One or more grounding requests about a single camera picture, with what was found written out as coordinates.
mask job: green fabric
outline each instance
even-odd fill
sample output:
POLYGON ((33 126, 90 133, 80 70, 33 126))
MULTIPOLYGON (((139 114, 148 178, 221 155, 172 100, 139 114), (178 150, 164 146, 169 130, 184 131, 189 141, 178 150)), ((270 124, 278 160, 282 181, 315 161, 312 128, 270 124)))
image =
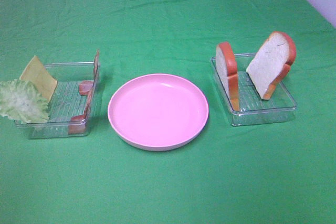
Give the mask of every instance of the green fabric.
POLYGON ((0 223, 335 223, 336 30, 305 0, 0 0, 0 80, 100 49, 100 119, 85 137, 28 140, 0 118, 0 223), (297 45, 286 123, 232 127, 210 57, 255 52, 273 30, 297 45), (107 118, 119 86, 164 72, 200 87, 209 119, 192 142, 148 152, 107 118))

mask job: bread slice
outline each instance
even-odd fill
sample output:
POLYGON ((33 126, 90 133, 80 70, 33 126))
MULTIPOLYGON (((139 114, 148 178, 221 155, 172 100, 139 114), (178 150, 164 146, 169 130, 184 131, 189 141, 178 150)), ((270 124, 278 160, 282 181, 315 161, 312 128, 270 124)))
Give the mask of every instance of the bread slice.
POLYGON ((228 42, 217 45, 216 69, 233 109, 239 111, 238 65, 228 42))
POLYGON ((271 33, 246 69, 263 100, 271 98, 295 58, 296 46, 293 40, 281 31, 271 33))

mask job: plastic container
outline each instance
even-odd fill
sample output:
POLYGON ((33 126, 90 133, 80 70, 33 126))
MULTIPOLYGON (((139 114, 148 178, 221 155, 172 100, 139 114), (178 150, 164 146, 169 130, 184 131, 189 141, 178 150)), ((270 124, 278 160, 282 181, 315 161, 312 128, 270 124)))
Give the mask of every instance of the plastic container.
POLYGON ((57 86, 49 102, 49 120, 46 123, 14 124, 28 131, 29 138, 52 138, 88 135, 97 121, 102 99, 99 81, 99 63, 75 62, 45 65, 57 80, 57 86), (78 85, 82 81, 93 81, 92 100, 80 95, 78 85))
POLYGON ((215 57, 211 58, 214 79, 223 104, 227 108, 227 118, 232 126, 279 123, 292 120, 297 104, 285 85, 280 82, 270 100, 262 100, 253 85, 246 68, 256 54, 236 54, 238 64, 238 86, 240 111, 233 109, 216 70, 215 57))

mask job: cheese slice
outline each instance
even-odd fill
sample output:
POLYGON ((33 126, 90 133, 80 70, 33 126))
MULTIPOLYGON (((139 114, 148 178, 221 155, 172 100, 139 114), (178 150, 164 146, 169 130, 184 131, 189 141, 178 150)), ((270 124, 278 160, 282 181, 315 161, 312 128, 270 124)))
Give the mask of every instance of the cheese slice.
POLYGON ((20 76, 20 80, 31 81, 38 92, 50 101, 55 91, 57 80, 55 80, 46 67, 34 56, 20 76))

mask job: bread crust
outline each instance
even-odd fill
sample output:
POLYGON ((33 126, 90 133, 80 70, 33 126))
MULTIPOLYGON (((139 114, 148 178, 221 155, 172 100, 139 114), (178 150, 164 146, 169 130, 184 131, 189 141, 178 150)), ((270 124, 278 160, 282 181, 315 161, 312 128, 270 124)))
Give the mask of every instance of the bread crust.
POLYGON ((234 110, 239 111, 238 65, 230 43, 222 42, 218 47, 223 53, 227 69, 228 96, 234 110))
POLYGON ((288 74, 290 70, 290 66, 294 63, 295 58, 296 58, 296 45, 294 41, 283 31, 274 31, 271 33, 271 35, 268 37, 268 39, 274 34, 274 33, 279 33, 281 34, 287 41, 288 43, 288 58, 286 63, 283 65, 282 70, 280 71, 279 75, 275 77, 275 79, 269 84, 264 96, 262 99, 264 100, 269 100, 275 91, 275 88, 277 84, 279 84, 280 81, 283 80, 283 78, 288 74))

